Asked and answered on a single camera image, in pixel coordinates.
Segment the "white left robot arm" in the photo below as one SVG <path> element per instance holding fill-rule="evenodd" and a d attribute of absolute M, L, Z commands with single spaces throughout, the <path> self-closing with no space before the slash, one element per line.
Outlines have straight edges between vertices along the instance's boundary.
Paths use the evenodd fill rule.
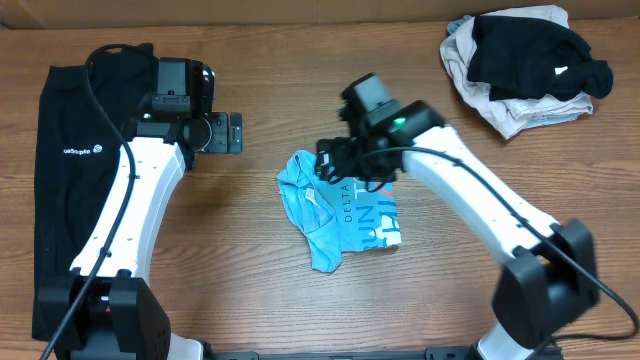
<path fill-rule="evenodd" d="M 150 287 L 169 200 L 199 153 L 238 154 L 242 117 L 214 112 L 202 62 L 110 47 L 54 68 L 35 171 L 34 335 L 59 359 L 210 359 Z"/>

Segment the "light blue t-shirt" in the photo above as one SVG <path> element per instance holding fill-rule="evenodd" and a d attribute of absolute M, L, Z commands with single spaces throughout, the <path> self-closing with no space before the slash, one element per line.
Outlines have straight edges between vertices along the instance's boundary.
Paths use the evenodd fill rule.
<path fill-rule="evenodd" d="M 332 185 L 318 178 L 315 163 L 314 154 L 299 150 L 276 177 L 285 213 L 307 239 L 314 270 L 332 273 L 347 252 L 402 243 L 392 185 L 376 192 L 354 178 Z"/>

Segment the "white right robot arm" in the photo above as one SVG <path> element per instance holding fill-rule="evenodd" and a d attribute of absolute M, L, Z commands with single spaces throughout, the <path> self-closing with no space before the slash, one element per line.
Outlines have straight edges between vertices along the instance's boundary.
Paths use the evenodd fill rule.
<path fill-rule="evenodd" d="M 478 236 L 501 274 L 492 299 L 496 325 L 470 359 L 547 359 L 555 332 L 598 304 L 593 238 L 578 220 L 566 225 L 515 193 L 423 101 L 402 106 L 378 76 L 340 94 L 346 137 L 316 145 L 316 173 L 381 190 L 408 173 L 439 195 Z"/>

